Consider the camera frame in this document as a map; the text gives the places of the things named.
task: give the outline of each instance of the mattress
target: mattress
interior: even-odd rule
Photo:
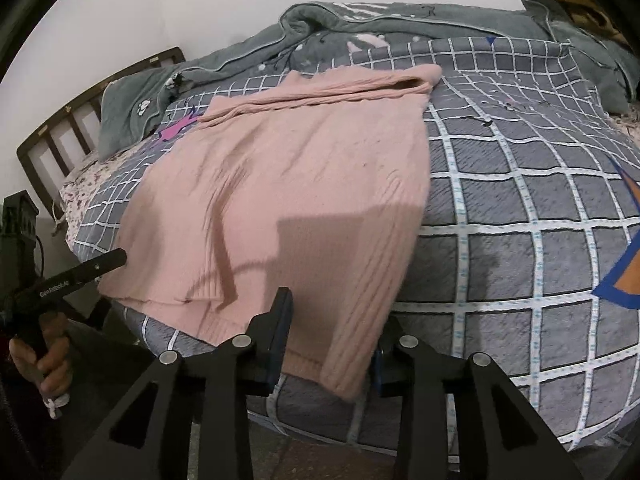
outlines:
[[[640,180],[640,151],[617,131],[566,44],[455,38],[354,52],[316,67],[444,69],[424,113],[431,196],[393,315],[437,351],[492,355],[567,449],[591,444],[640,412],[638,312],[591,295],[640,228],[611,163]],[[276,86],[286,71],[198,88],[172,103],[162,126],[216,95]],[[85,261],[113,247],[146,168],[188,135],[150,138],[84,201],[69,240]],[[212,347],[117,303],[155,354]],[[250,415],[281,433],[394,454],[400,399],[366,389],[354,404],[282,376]],[[455,409],[448,400],[450,462]]]

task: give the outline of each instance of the floor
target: floor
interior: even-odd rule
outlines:
[[[194,425],[188,480],[198,478],[198,426]],[[390,480],[393,458],[338,446],[318,446],[266,430],[249,430],[254,480]]]

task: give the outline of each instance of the gray-green blanket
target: gray-green blanket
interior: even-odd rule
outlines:
[[[278,23],[242,43],[110,84],[102,99],[98,156],[106,160],[140,142],[158,126],[167,106],[191,88],[286,68],[304,69],[362,50],[358,42],[363,33],[391,43],[469,36],[571,43],[582,75],[597,86],[604,109],[625,112],[640,80],[638,60],[612,41],[573,26],[553,0],[522,1],[527,10],[402,3],[292,6]]]

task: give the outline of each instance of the headboard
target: headboard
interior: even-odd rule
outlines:
[[[148,68],[184,61],[179,47],[143,59],[95,84],[44,121],[18,146],[18,160],[47,212],[60,218],[59,183],[97,145],[102,93],[111,81]]]

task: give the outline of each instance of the folded pink garment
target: folded pink garment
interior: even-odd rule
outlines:
[[[409,263],[440,67],[337,68],[214,98],[122,217],[100,292],[217,345],[293,291],[284,371],[352,399]]]

